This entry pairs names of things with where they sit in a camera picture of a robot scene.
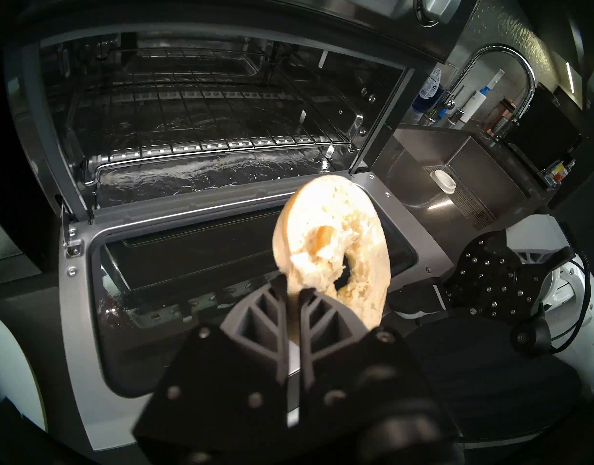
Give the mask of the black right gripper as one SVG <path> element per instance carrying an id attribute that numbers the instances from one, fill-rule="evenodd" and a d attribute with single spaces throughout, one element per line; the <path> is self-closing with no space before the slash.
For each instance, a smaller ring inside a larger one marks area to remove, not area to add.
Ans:
<path id="1" fill-rule="evenodd" d="M 443 283 L 443 297 L 436 284 L 412 284 L 389 292 L 388 308 L 407 320 L 446 309 L 452 316 L 484 318 L 510 327 L 510 344 L 518 353 L 563 352 L 576 338 L 576 328 L 564 344 L 553 347 L 539 297 L 547 276 L 575 256 L 566 236 L 564 243 L 538 259 L 532 252 L 515 252 L 504 230 L 482 234 L 461 252 Z"/>

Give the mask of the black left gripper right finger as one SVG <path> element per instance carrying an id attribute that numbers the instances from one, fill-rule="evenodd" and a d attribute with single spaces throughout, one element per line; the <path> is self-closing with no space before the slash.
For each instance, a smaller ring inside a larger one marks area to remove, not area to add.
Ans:
<path id="1" fill-rule="evenodd" d="M 298 295 L 298 464 L 460 464 L 458 432 L 401 335 Z"/>

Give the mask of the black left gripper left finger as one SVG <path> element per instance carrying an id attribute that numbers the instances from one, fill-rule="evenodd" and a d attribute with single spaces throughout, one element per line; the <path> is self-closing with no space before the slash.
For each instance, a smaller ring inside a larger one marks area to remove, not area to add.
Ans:
<path id="1" fill-rule="evenodd" d="M 287 280 L 233 305 L 221 325 L 194 327 L 133 428 L 151 464 L 268 464 L 287 430 Z"/>

